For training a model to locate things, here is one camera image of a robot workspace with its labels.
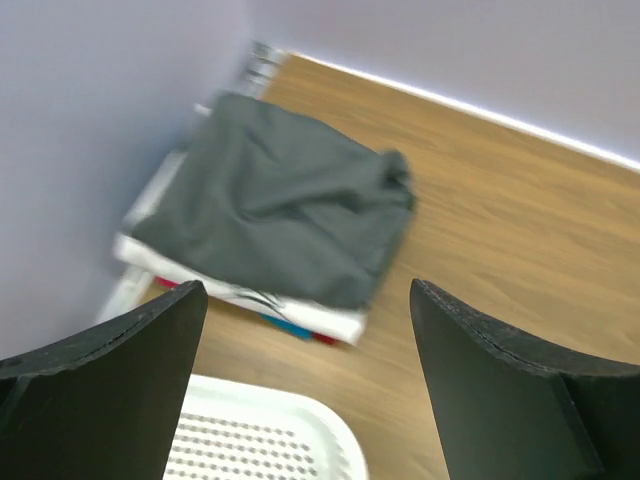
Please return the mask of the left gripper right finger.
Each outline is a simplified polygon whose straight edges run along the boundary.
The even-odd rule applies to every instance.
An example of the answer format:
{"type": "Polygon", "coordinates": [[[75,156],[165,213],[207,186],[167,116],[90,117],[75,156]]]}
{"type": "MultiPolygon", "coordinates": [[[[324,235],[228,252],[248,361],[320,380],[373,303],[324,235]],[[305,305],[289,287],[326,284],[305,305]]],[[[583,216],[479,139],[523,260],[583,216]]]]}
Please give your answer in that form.
{"type": "Polygon", "coordinates": [[[453,479],[639,475],[639,368],[554,344],[414,280],[410,310],[453,479]]]}

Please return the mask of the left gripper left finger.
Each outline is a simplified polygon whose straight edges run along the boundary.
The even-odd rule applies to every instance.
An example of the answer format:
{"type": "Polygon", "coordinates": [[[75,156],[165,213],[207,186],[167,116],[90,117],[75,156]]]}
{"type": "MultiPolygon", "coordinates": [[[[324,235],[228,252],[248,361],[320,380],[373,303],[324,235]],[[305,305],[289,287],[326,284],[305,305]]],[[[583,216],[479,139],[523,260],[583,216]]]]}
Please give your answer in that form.
{"type": "Polygon", "coordinates": [[[207,311],[189,281],[1,362],[4,479],[160,479],[207,311]]]}

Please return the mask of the grey t shirt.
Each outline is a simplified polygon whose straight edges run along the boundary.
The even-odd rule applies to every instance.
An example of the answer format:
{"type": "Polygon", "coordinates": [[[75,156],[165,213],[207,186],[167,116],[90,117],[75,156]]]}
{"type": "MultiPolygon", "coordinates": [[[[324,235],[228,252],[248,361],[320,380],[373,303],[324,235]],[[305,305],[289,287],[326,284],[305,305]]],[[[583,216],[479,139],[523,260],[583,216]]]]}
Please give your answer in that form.
{"type": "Polygon", "coordinates": [[[207,277],[366,306],[413,211],[404,156],[248,96],[220,96],[132,236],[207,277]]]}

